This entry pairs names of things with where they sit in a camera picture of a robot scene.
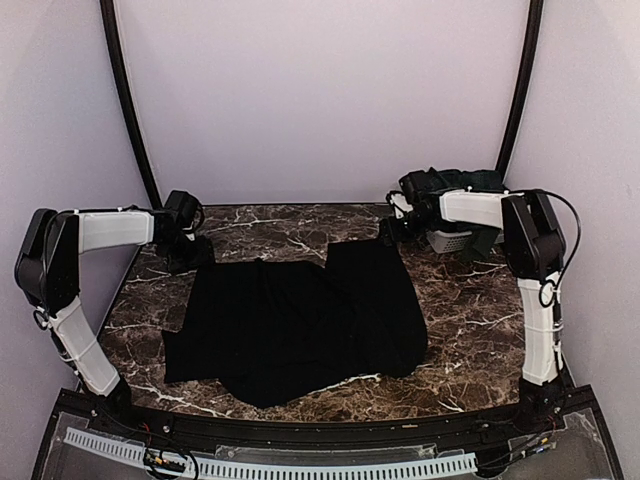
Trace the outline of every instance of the marble surface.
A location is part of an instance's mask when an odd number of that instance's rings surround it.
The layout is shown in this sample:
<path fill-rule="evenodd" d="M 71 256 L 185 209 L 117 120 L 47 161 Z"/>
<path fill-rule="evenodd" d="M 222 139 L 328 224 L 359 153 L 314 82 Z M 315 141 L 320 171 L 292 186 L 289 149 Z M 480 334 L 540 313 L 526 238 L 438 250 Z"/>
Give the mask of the marble surface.
<path fill-rule="evenodd" d="M 202 232 L 218 262 L 310 260 L 324 264 L 327 244 L 374 238 L 384 205 L 207 207 Z M 462 264 L 422 243 L 400 247 L 427 323 L 424 362 L 409 377 L 367 376 L 282 407 L 257 409 L 216 380 L 165 385 L 160 331 L 179 331 L 195 273 L 170 276 L 145 247 L 100 335 L 132 387 L 134 403 L 235 419 L 329 422 L 410 419 L 517 401 L 524 360 L 522 304 L 504 258 Z"/>

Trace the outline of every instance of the white wall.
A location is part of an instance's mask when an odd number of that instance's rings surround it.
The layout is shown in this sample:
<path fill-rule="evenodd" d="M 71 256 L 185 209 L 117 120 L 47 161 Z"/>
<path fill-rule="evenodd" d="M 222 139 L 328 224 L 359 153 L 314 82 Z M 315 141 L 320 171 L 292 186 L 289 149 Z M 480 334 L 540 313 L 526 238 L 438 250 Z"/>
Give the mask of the white wall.
<path fill-rule="evenodd" d="M 638 25 L 637 1 L 547 2 L 507 177 L 511 187 L 565 195 L 582 216 L 583 245 L 563 289 L 564 343 L 577 383 L 596 391 L 630 479 L 640 479 Z M 571 225 L 569 214 L 561 219 Z"/>
<path fill-rule="evenodd" d="M 527 0 L 118 1 L 162 195 L 381 201 L 493 168 Z"/>
<path fill-rule="evenodd" d="M 98 0 L 0 2 L 0 478 L 30 477 L 61 386 L 75 385 L 38 330 L 13 265 L 38 207 L 145 203 L 113 85 Z M 132 251 L 83 257 L 97 328 Z"/>

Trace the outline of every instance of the black curved frame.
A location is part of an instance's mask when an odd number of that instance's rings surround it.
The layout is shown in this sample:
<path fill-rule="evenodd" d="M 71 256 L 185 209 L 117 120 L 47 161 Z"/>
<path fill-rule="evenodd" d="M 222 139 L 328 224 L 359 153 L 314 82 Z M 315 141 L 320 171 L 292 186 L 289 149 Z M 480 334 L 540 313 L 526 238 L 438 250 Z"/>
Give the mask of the black curved frame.
<path fill-rule="evenodd" d="M 513 94 L 513 101 L 511 103 L 511 110 L 507 119 L 507 126 L 502 140 L 500 154 L 498 155 L 498 162 L 496 164 L 496 170 L 500 172 L 503 179 L 506 176 L 507 168 L 509 167 L 511 154 L 513 153 L 513 147 L 520 127 L 520 120 L 522 119 L 522 113 L 524 111 L 525 100 L 527 98 L 529 81 L 533 70 L 533 60 L 535 58 L 538 35 L 540 32 L 543 4 L 544 0 L 531 0 L 529 4 L 529 18 L 525 32 L 524 46 L 522 48 L 522 57 L 520 59 L 520 68 L 518 70 L 518 79 L 516 81 L 515 92 Z M 144 183 L 147 196 L 149 197 L 149 202 L 153 208 L 160 208 L 162 207 L 162 201 L 160 199 L 158 185 L 153 176 L 153 170 L 151 169 L 149 157 L 144 146 L 144 141 L 140 132 L 140 124 L 138 123 L 138 116 L 131 96 L 131 88 L 127 78 L 122 46 L 120 44 L 118 23 L 113 0 L 100 0 L 100 7 L 102 9 L 102 21 L 104 23 L 104 32 L 107 40 L 107 47 L 109 49 L 113 77 L 118 90 L 118 96 L 120 98 L 122 114 L 127 124 L 129 140 L 133 147 L 133 152 L 136 157 L 142 182 Z"/>

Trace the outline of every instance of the black cloth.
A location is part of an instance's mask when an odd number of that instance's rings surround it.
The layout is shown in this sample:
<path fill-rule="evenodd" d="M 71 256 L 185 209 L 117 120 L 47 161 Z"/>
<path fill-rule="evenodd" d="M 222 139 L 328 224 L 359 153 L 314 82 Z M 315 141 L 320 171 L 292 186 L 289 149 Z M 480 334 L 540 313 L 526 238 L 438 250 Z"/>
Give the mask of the black cloth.
<path fill-rule="evenodd" d="M 427 332 L 395 247 L 329 245 L 311 262 L 201 267 L 183 328 L 163 331 L 165 382 L 219 378 L 265 408 L 360 374 L 409 375 Z"/>

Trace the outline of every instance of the black metal frame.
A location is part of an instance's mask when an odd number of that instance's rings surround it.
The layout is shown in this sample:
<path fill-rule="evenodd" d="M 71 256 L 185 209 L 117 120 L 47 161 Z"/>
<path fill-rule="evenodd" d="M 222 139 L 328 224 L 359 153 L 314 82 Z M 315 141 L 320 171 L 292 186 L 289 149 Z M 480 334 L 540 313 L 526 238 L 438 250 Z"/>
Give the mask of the black metal frame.
<path fill-rule="evenodd" d="M 520 128 L 520 120 L 522 119 L 522 112 L 524 111 L 527 91 L 529 90 L 533 60 L 536 56 L 538 35 L 540 33 L 540 22 L 542 21 L 543 5 L 544 0 L 531 0 L 529 4 L 529 18 L 524 36 L 524 46 L 522 47 L 518 80 L 516 80 L 516 88 L 513 93 L 507 127 L 504 131 L 504 138 L 502 139 L 502 146 L 500 147 L 498 162 L 496 163 L 496 170 L 500 172 L 503 180 L 507 175 L 509 161 L 511 160 L 513 147 L 516 143 L 516 137 L 518 136 L 518 129 Z"/>
<path fill-rule="evenodd" d="M 591 408 L 603 439 L 616 480 L 624 478 L 604 416 L 590 385 L 567 392 L 564 414 Z M 511 424 L 479 427 L 484 420 L 511 418 L 517 405 L 505 405 L 478 412 L 439 417 L 361 423 L 284 423 L 229 420 L 201 417 L 134 407 L 135 414 L 152 429 L 171 426 L 173 441 L 194 451 L 215 452 L 219 445 L 293 450 L 362 450 L 410 445 L 436 444 L 438 451 L 464 449 L 475 452 L 479 461 L 508 452 L 508 440 L 521 436 Z M 47 430 L 33 470 L 32 480 L 39 480 L 51 446 L 60 413 L 66 412 L 89 420 L 89 428 L 114 435 L 131 437 L 111 419 L 100 413 L 88 395 L 61 390 L 51 413 Z M 140 441 L 146 434 L 134 435 Z M 162 448 L 162 440 L 152 446 Z"/>
<path fill-rule="evenodd" d="M 531 0 L 529 5 L 529 18 L 527 21 L 527 29 L 525 32 L 524 46 L 522 49 L 522 58 L 520 60 L 520 68 L 518 71 L 518 79 L 516 81 L 511 110 L 507 120 L 507 126 L 498 155 L 496 170 L 504 179 L 511 160 L 511 154 L 515 145 L 524 104 L 529 89 L 529 80 L 531 79 L 531 71 L 533 69 L 533 60 L 536 53 L 536 45 L 538 43 L 538 34 L 540 32 L 540 21 L 542 19 L 542 6 L 544 0 Z M 109 57 L 111 58 L 111 67 L 113 69 L 113 77 L 118 89 L 120 97 L 120 106 L 127 124 L 129 139 L 133 152 L 136 157 L 140 176 L 147 191 L 147 196 L 153 208 L 160 208 L 162 201 L 158 191 L 158 185 L 153 176 L 149 157 L 144 146 L 144 141 L 140 132 L 138 116 L 133 104 L 131 96 L 131 88 L 127 78 L 124 55 L 120 44 L 118 34 L 118 24 L 115 15 L 115 7 L 113 0 L 100 0 L 102 9 L 102 21 L 104 23 L 104 31 L 109 49 Z"/>
<path fill-rule="evenodd" d="M 120 45 L 120 36 L 118 34 L 118 23 L 116 21 L 116 12 L 113 0 L 100 0 L 100 8 L 102 10 L 102 22 L 104 24 L 104 33 L 107 40 L 107 48 L 109 49 L 109 58 L 111 59 L 111 68 L 113 70 L 113 78 L 116 82 L 118 97 L 120 98 L 120 107 L 122 115 L 129 132 L 129 140 L 136 157 L 138 170 L 142 177 L 142 183 L 147 191 L 151 208 L 161 208 L 162 200 L 158 185 L 153 177 L 149 157 L 144 147 L 140 125 L 138 124 L 138 116 L 133 105 L 133 97 L 131 96 L 131 88 L 127 79 L 127 69 L 125 67 L 124 56 L 122 54 L 122 46 Z"/>

